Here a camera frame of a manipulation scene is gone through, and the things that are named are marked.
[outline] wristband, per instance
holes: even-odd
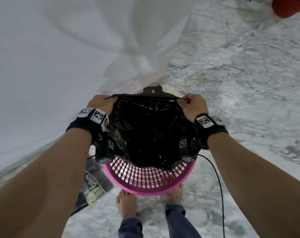
[[[81,128],[87,130],[92,135],[92,143],[99,140],[99,133],[105,132],[109,123],[108,115],[94,108],[84,108],[75,115],[66,132],[71,128]]]
[[[210,116],[209,114],[200,114],[195,118],[194,130],[200,137],[204,149],[209,149],[208,137],[216,133],[228,133],[225,123],[220,118]]]

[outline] person's left arm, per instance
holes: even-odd
[[[110,114],[116,98],[95,96],[88,108]],[[0,189],[0,237],[60,238],[75,206],[92,136],[68,130]]]

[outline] forearm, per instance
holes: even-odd
[[[70,129],[0,190],[0,237],[61,236],[83,182],[90,144],[88,131]]]
[[[300,181],[244,148],[226,133],[208,146],[235,202],[264,237],[300,237]]]

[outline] hand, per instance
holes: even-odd
[[[185,117],[192,123],[199,114],[208,114],[206,100],[199,94],[187,94],[178,99],[177,103],[183,109]]]
[[[106,114],[110,115],[112,112],[113,104],[117,101],[118,97],[111,98],[108,95],[95,95],[89,101],[87,108],[99,108]]]

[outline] blue jeans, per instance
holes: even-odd
[[[185,210],[179,204],[167,204],[165,217],[170,238],[201,238],[197,230],[185,218]],[[119,238],[143,238],[142,223],[137,217],[122,220],[118,230]]]

